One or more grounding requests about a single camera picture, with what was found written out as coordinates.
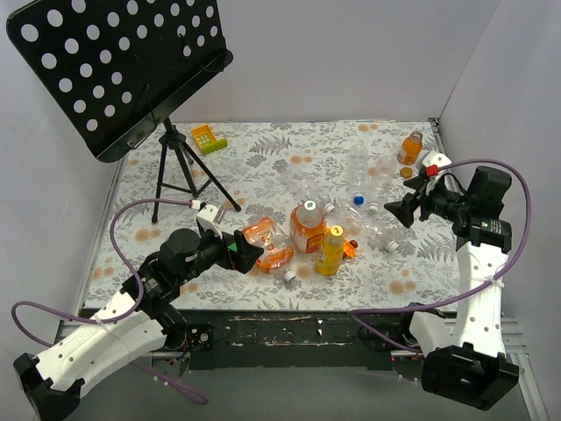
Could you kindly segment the gold bottle cap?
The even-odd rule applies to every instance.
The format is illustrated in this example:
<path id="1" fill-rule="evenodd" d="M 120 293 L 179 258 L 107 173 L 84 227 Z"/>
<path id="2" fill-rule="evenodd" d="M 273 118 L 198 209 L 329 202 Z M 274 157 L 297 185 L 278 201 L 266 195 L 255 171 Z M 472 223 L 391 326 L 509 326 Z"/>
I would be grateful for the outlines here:
<path id="1" fill-rule="evenodd" d="M 409 167 L 403 167 L 403 168 L 401 168 L 401 170 L 400 170 L 400 175 L 401 175 L 401 177 L 404 178 L 404 179 L 409 179 L 409 178 L 411 178 L 411 177 L 413 176 L 413 173 L 414 173 L 413 169 L 412 169 L 412 168 L 409 168 Z"/>

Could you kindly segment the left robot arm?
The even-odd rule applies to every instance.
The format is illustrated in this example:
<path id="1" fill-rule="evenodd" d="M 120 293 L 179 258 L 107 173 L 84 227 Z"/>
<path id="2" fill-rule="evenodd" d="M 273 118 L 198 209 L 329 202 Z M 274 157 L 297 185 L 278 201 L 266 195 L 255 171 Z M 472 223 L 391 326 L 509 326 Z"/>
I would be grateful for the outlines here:
<path id="1" fill-rule="evenodd" d="M 214 265 L 245 274 L 264 253 L 241 231 L 174 231 L 122 288 L 66 338 L 13 363 L 41 420 L 68 417 L 101 380 L 145 353 L 175 351 L 188 340 L 187 321 L 172 302 L 181 286 Z"/>

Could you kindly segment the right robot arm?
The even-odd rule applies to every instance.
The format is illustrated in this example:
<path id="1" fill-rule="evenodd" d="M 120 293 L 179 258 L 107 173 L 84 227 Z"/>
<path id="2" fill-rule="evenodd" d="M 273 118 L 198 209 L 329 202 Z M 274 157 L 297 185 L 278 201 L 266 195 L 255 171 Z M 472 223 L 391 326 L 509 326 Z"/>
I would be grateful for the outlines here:
<path id="1" fill-rule="evenodd" d="M 491 409 L 519 379 L 501 336 L 499 272 L 508 261 L 512 229 L 500 214 L 511 183 L 509 174 L 479 166 L 468 189 L 454 192 L 438 166 L 429 165 L 406 181 L 410 193 L 385 206 L 406 227 L 415 211 L 422 220 L 437 215 L 452 223 L 461 293 L 454 329 L 448 331 L 434 310 L 414 310 L 397 325 L 396 336 L 406 348 L 421 348 L 425 391 L 478 410 Z"/>

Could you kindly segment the orange juice bottle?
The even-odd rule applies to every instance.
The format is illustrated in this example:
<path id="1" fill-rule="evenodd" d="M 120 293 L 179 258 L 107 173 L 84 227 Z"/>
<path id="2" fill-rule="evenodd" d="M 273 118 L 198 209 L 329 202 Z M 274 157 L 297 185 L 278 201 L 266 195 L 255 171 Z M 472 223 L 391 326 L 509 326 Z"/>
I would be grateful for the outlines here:
<path id="1" fill-rule="evenodd" d="M 402 142 L 397 159 L 403 165 L 413 165 L 422 149 L 423 134 L 420 131 L 412 131 Z"/>

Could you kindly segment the crushed orange label bottle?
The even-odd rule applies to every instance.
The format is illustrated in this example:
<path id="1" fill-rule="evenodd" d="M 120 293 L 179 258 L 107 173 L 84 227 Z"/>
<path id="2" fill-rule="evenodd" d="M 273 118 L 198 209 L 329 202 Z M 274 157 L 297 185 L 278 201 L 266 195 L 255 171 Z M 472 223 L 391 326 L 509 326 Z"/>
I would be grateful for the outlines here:
<path id="1" fill-rule="evenodd" d="M 271 218 L 262 218 L 248 225 L 243 234 L 251 245 L 263 249 L 263 254 L 255 263 L 260 272 L 278 275 L 284 282 L 296 279 L 296 274 L 290 269 L 295 246 L 291 238 Z"/>

